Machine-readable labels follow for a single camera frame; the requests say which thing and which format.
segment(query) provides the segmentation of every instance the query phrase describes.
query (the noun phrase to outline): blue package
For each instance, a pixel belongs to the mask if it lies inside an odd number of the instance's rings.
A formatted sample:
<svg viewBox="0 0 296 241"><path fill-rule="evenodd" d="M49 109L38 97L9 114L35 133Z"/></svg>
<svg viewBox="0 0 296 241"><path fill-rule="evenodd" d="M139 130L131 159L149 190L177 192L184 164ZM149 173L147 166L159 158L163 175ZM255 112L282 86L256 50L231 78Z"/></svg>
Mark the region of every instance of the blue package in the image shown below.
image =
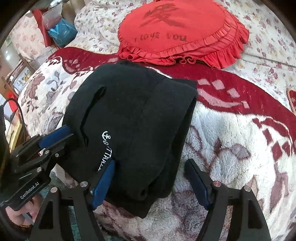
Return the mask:
<svg viewBox="0 0 296 241"><path fill-rule="evenodd" d="M77 34L75 26L63 18L54 28L47 32L59 47L65 47Z"/></svg>

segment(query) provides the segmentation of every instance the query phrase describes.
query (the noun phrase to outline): red pillow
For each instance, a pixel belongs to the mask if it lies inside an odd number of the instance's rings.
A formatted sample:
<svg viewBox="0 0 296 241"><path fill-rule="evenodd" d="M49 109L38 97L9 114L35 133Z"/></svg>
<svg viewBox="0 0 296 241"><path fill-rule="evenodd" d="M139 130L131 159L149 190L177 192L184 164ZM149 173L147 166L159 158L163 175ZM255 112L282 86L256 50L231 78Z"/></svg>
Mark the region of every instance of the red pillow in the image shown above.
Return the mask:
<svg viewBox="0 0 296 241"><path fill-rule="evenodd" d="M122 59L158 65L202 60L220 69L240 58L249 31L212 0L160 0L132 10L118 38Z"/></svg>

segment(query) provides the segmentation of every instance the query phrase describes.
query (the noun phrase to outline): bed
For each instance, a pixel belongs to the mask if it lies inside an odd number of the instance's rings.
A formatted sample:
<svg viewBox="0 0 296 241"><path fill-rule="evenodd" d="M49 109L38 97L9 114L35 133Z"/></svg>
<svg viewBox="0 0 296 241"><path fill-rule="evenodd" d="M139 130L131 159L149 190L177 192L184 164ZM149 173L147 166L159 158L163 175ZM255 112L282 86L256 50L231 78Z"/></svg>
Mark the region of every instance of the bed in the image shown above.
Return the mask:
<svg viewBox="0 0 296 241"><path fill-rule="evenodd" d="M80 84L99 65L119 60L118 25L132 9L148 2L96 0L77 14L76 38L41 65L19 96L31 136L59 128ZM242 58L224 71L201 64L147 66L167 76L195 80L200 96L173 192L156 201L145 219L104 202L95 213L110 233L128 240L195 240L206 211L192 201L183 177L187 158L230 187L248 184L273 240L284 240L295 226L295 116L286 96L287 88L296 89L295 42L267 7L251 0L219 2L250 31ZM54 172L68 187L77 184L59 166ZM226 240L230 213L221 240Z"/></svg>

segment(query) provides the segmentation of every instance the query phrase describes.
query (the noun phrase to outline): silver bolt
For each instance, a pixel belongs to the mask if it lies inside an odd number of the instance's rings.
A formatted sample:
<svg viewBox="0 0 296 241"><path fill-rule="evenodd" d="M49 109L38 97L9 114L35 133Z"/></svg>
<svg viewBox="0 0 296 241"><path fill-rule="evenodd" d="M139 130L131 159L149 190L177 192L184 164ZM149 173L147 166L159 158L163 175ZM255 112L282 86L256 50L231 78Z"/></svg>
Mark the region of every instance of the silver bolt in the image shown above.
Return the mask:
<svg viewBox="0 0 296 241"><path fill-rule="evenodd" d="M81 186L82 188L85 188L88 184L89 184L89 183L88 183L87 181L83 181L83 182L80 183L80 186Z"/></svg>
<svg viewBox="0 0 296 241"><path fill-rule="evenodd" d="M251 191L251 188L250 188L249 186L244 186L244 190L245 190L246 192L250 192L250 191Z"/></svg>
<svg viewBox="0 0 296 241"><path fill-rule="evenodd" d="M219 181L213 181L213 185L215 187L220 187L221 186L221 182L219 182Z"/></svg>
<svg viewBox="0 0 296 241"><path fill-rule="evenodd" d="M55 193L57 191L57 187L53 187L52 189L50 189L51 193Z"/></svg>

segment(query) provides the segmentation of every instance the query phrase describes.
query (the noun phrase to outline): plush blanket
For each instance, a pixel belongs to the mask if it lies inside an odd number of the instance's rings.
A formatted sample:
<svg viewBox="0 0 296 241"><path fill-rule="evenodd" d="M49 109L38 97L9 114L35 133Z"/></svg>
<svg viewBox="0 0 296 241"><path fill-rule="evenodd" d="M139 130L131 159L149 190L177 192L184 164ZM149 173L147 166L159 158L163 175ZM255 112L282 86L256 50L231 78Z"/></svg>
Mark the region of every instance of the plush blanket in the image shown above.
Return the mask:
<svg viewBox="0 0 296 241"><path fill-rule="evenodd" d="M73 47L54 53L19 97L30 135L59 128L81 83L99 65L117 61L116 55ZM294 114L261 88L225 71L201 64L159 66L155 70L196 81L199 93L173 191L157 200L145 219L104 202L95 211L98 222L127 240L195 240L207 212L198 205L184 178L184 162L193 158L213 180L239 189L249 185L272 239L284 240L296 223ZM54 171L68 187L76 185L59 166ZM220 240L226 240L230 216L231 208Z"/></svg>

